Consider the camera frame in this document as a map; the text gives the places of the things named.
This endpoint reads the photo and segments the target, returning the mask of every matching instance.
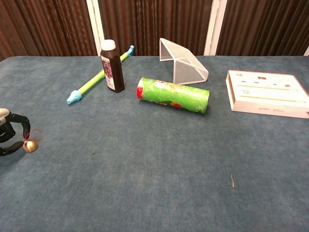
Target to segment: brown curtain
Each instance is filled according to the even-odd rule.
[[[309,0],[228,0],[217,55],[302,56]]]
[[[106,39],[121,53],[158,56],[165,38],[203,55],[212,0],[98,0]]]
[[[0,0],[0,60],[97,55],[86,0]]]

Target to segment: red string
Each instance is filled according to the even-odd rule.
[[[32,140],[34,140],[34,141],[39,141],[39,140],[41,140],[42,137],[43,137],[43,132],[42,132],[40,129],[31,130],[31,131],[24,137],[24,140],[25,140],[25,141],[29,141],[30,138],[28,138],[28,139],[26,139],[26,138],[27,138],[31,133],[33,133],[34,131],[39,131],[39,132],[40,132],[40,136],[39,136],[38,139],[32,139]]]

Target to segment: bottle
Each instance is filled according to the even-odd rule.
[[[105,72],[107,87],[111,91],[119,93],[125,89],[125,84],[120,55],[116,50],[115,41],[104,40],[101,43],[101,49],[102,65]]]

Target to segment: white bottle cap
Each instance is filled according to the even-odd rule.
[[[116,44],[114,40],[103,40],[101,42],[101,49],[103,51],[111,51],[116,48]]]

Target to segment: gold bell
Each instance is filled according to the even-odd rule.
[[[26,140],[23,147],[26,152],[34,152],[36,149],[38,149],[39,145],[35,140]]]

